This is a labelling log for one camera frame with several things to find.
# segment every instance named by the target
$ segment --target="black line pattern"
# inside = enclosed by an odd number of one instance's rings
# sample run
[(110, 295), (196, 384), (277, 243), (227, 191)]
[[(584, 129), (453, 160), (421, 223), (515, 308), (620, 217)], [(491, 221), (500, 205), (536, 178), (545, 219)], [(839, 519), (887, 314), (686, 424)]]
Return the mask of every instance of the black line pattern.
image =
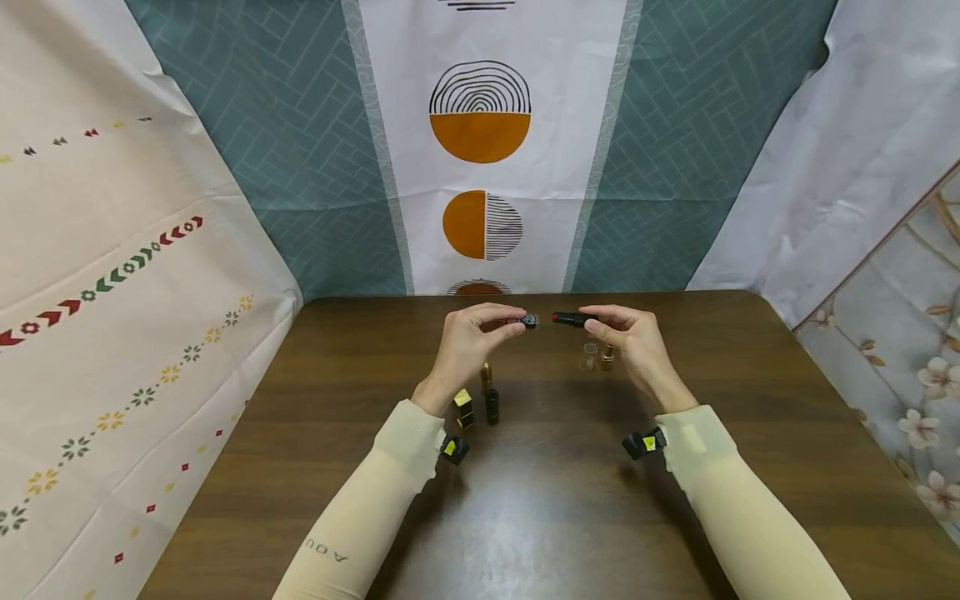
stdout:
[(497, 60), (460, 62), (446, 69), (430, 96), (430, 114), (518, 112), (530, 114), (530, 87)]
[(506, 11), (507, 7), (516, 4), (516, 0), (507, 0), (496, 2), (493, 0), (477, 0), (475, 2), (459, 2), (452, 0), (440, 0), (446, 2), (446, 5), (457, 9), (457, 12), (466, 11)]
[(519, 245), (523, 238), (523, 221), (516, 209), (499, 196), (487, 194), (487, 223), (484, 226), (484, 257), (499, 260)]

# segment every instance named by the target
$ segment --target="wooden table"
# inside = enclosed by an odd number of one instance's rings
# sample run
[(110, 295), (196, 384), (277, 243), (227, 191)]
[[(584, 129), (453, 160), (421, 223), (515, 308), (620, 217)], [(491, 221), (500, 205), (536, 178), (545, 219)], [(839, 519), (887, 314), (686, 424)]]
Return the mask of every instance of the wooden table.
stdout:
[[(578, 303), (654, 311), (690, 389), (853, 598), (960, 593), (960, 552), (766, 301), (733, 291), (509, 300), (547, 320)], [(307, 306), (140, 598), (269, 598), (430, 370), (444, 314), (476, 301)], [(733, 596), (662, 458), (633, 463), (620, 446), (651, 416), (619, 365), (578, 370), (585, 336), (543, 323), (492, 357), (500, 424), (486, 425), (481, 407), (463, 464), (439, 462), (369, 598)], [(479, 380), (469, 389), (478, 396)]]

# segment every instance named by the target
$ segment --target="floral wallpaper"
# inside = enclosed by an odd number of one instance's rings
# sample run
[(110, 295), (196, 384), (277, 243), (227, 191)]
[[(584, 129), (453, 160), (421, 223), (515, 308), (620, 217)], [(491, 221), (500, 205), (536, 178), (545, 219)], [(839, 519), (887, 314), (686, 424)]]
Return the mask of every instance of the floral wallpaper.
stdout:
[(960, 178), (928, 198), (797, 335), (960, 545)]

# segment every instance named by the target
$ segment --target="herringbone pattern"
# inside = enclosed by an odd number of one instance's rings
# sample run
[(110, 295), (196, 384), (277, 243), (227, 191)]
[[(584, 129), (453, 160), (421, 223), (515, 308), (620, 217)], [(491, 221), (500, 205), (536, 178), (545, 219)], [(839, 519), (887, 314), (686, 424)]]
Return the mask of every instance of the herringbone pattern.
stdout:
[(682, 289), (834, 0), (646, 0), (576, 292)]
[(339, 0), (127, 0), (306, 300), (404, 293)]

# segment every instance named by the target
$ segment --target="white curtain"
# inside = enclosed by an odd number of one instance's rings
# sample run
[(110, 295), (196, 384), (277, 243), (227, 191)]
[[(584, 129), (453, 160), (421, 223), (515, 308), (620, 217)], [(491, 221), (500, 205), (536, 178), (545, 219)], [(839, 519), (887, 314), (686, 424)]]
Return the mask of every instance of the white curtain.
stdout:
[(840, 0), (688, 289), (747, 288), (796, 324), (960, 157), (960, 4)]
[(134, 598), (300, 291), (123, 2), (0, 48), (0, 595)]

